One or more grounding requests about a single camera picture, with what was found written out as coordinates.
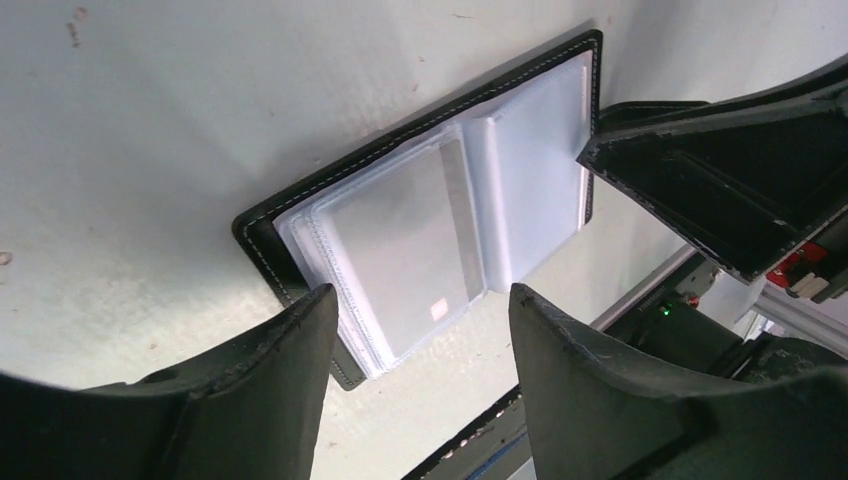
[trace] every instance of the red component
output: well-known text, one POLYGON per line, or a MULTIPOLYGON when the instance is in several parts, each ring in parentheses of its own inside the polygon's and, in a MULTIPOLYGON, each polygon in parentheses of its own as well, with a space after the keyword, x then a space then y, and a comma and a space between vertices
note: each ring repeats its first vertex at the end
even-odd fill
POLYGON ((774 270, 766 274, 766 278, 771 283, 781 288, 791 286, 787 273, 799 263, 815 265, 822 261, 827 256, 827 250, 812 242, 807 242, 792 255, 786 257, 786 260, 781 262, 774 270))

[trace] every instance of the table surface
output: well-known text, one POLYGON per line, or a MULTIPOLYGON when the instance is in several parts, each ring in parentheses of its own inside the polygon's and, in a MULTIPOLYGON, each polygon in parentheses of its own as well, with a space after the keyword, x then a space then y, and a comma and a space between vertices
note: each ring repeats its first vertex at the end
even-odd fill
MULTIPOLYGON (((848 51, 843 0, 4 2, 0 369, 132 382, 268 319, 238 213, 592 26, 602 105, 721 100, 848 51)), ((599 185, 595 220, 528 283, 588 322, 680 244, 599 185)), ((313 478, 398 478, 512 387, 506 305, 354 392, 330 382, 313 478)))

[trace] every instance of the floor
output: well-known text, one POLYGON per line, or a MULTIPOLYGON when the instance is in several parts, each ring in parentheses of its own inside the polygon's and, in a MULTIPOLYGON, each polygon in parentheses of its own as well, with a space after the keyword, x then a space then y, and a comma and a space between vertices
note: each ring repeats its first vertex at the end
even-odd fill
MULTIPOLYGON (((721 100, 848 51, 848 3, 59 0, 0 5, 0 369, 135 381, 280 306, 236 214, 485 71, 604 31, 602 105, 721 100)), ((599 186, 528 281, 591 321, 680 245, 599 186)), ((490 295, 401 368, 330 382, 313 478, 396 479, 516 382, 490 295)))

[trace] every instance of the wallet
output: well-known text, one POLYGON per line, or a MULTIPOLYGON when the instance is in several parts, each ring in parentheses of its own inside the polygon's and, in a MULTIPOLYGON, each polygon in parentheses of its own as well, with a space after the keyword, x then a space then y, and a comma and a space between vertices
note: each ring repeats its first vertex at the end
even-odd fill
POLYGON ((484 76, 235 219, 284 307, 336 286, 342 388, 508 291, 591 219, 575 159, 596 126, 601 43, 588 31, 484 76))

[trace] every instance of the brown spot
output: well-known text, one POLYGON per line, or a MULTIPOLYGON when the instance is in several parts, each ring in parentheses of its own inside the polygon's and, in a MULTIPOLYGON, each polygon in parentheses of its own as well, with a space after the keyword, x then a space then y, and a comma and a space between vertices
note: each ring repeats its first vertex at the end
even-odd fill
POLYGON ((88 18, 88 9, 87 8, 77 7, 77 9, 74 10, 74 20, 81 22, 81 21, 85 20, 86 18, 88 18))
POLYGON ((74 48, 79 48, 82 43, 79 41, 79 34, 77 33, 77 26, 74 22, 68 22, 65 24, 68 27, 68 33, 71 34, 71 46, 74 48))

